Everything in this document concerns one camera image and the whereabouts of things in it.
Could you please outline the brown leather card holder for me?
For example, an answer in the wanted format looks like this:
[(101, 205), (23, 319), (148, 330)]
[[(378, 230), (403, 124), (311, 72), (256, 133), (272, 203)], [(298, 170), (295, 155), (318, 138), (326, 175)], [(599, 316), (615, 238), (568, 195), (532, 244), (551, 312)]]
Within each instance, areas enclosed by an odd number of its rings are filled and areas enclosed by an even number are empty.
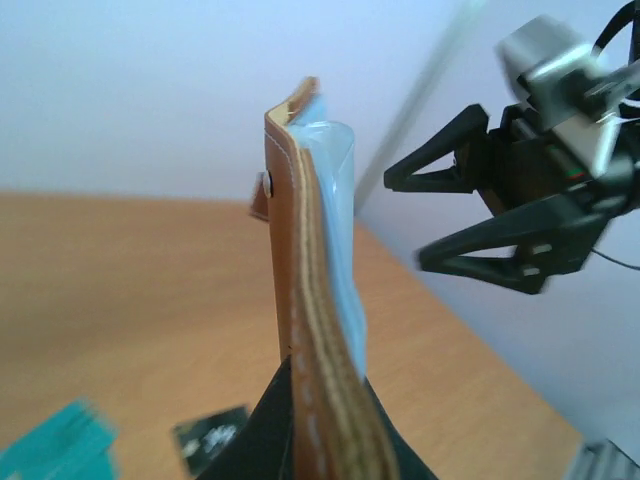
[(317, 91), (308, 76), (265, 113), (265, 170), (251, 206), (269, 224), (280, 354), (291, 364), (294, 476), (397, 479), (391, 440), (339, 325), (312, 155), (287, 130)]

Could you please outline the black credit card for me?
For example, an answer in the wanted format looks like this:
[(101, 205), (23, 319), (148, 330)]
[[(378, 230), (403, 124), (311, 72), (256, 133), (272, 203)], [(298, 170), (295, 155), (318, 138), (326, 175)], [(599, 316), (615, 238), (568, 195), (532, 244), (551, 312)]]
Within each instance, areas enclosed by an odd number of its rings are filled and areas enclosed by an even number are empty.
[(238, 405), (173, 426), (172, 438), (182, 464), (191, 478), (204, 472), (243, 429), (248, 418), (248, 406)]

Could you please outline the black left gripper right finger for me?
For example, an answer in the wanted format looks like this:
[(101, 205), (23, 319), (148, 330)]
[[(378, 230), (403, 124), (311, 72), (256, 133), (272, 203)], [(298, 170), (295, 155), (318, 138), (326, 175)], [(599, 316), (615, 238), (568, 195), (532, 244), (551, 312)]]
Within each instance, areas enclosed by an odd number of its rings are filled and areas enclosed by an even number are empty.
[(409, 446), (393, 425), (368, 378), (365, 379), (365, 386), (374, 401), (374, 405), (382, 419), (385, 431), (391, 441), (399, 468), (400, 478), (402, 480), (438, 480), (438, 477)]

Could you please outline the teal credit card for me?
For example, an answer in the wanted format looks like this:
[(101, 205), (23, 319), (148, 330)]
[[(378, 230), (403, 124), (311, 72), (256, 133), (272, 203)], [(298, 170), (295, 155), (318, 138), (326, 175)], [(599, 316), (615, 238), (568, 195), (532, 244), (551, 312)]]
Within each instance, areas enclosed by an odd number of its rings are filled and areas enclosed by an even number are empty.
[(99, 480), (120, 477), (112, 454), (115, 430), (77, 400), (1, 451), (3, 479)]

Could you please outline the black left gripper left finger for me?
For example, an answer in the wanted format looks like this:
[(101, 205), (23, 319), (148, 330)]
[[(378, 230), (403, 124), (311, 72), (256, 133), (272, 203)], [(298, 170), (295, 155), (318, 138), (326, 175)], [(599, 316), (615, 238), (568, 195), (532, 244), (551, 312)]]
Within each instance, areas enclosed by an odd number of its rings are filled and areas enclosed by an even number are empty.
[(201, 480), (287, 480), (293, 468), (290, 360), (285, 359), (246, 425), (213, 459)]

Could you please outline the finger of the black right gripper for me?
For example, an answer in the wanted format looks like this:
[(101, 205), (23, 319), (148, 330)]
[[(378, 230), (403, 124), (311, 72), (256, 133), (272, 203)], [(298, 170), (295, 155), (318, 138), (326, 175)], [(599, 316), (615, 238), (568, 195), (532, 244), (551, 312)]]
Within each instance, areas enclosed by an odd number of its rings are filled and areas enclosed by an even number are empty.
[(421, 147), (389, 167), (384, 187), (405, 193), (496, 196), (500, 147), (479, 104), (457, 114)]
[(582, 269), (608, 224), (569, 194), (517, 207), (415, 253), (422, 271), (466, 277), (524, 294)]

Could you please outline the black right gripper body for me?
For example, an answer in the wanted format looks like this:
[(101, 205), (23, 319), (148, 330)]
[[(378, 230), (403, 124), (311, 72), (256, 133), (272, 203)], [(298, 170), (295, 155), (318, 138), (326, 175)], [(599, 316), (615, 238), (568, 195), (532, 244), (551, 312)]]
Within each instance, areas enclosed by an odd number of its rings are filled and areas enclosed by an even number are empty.
[(482, 196), (494, 224), (514, 232), (520, 274), (570, 274), (583, 268), (610, 221), (639, 207), (639, 124), (622, 125), (606, 172), (595, 178), (536, 121), (530, 109), (504, 109), (490, 133), (496, 158)]

